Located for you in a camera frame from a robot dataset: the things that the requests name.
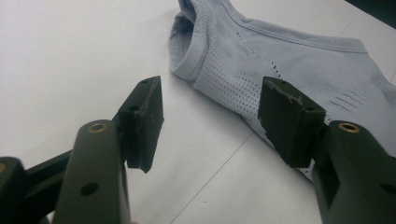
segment perforated fabric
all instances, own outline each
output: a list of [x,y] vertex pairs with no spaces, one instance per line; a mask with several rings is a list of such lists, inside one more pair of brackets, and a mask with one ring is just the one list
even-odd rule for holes
[[[396,156],[396,87],[361,41],[247,19],[228,0],[179,4],[169,41],[171,72],[242,115],[262,138],[268,141],[257,119],[262,78],[278,77],[324,107],[326,123],[359,123]],[[301,169],[308,178],[312,165]]]

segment light blue fabric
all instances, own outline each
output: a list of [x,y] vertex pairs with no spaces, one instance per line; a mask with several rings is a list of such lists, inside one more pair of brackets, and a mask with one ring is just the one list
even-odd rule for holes
[[[179,0],[170,68],[196,90],[257,119],[263,77],[288,81],[327,110],[326,123],[348,120],[368,129],[396,157],[396,87],[358,39],[309,35],[245,18],[228,0]],[[312,166],[301,169],[311,178]]]

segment white background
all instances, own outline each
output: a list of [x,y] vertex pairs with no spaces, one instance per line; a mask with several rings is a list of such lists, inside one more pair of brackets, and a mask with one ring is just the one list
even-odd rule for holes
[[[249,18],[363,41],[396,84],[396,31],[342,0],[232,0]],[[177,0],[0,2],[0,156],[30,168],[112,119],[161,76],[165,123],[153,168],[128,171],[132,220],[320,223],[311,183],[235,113],[169,73]]]

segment screw hole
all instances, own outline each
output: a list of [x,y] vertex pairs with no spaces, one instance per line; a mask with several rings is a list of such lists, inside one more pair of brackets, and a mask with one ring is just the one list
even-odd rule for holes
[[396,195],[396,186],[390,184],[381,184],[380,186],[381,189],[386,191],[387,193]]
[[100,133],[106,129],[105,123],[95,123],[91,127],[88,128],[88,132],[90,133]]
[[348,133],[359,133],[361,129],[351,123],[339,123],[338,128]]
[[7,169],[7,166],[4,163],[0,163],[0,174],[3,173]]
[[99,189],[99,185],[96,183],[89,183],[86,186],[82,187],[79,191],[83,196],[90,196],[95,193]]
[[136,110],[139,110],[139,106],[137,106],[137,105],[133,105],[133,106],[129,107],[129,110],[130,110],[130,111],[136,111]]

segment garment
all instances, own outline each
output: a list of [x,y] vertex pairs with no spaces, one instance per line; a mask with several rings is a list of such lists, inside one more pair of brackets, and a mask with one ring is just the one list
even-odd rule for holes
[[[325,123],[358,123],[396,157],[396,87],[360,40],[247,19],[228,0],[179,4],[169,40],[171,72],[242,115],[262,138],[268,141],[257,118],[262,79],[277,77],[325,108]],[[308,178],[312,164],[301,169]]]

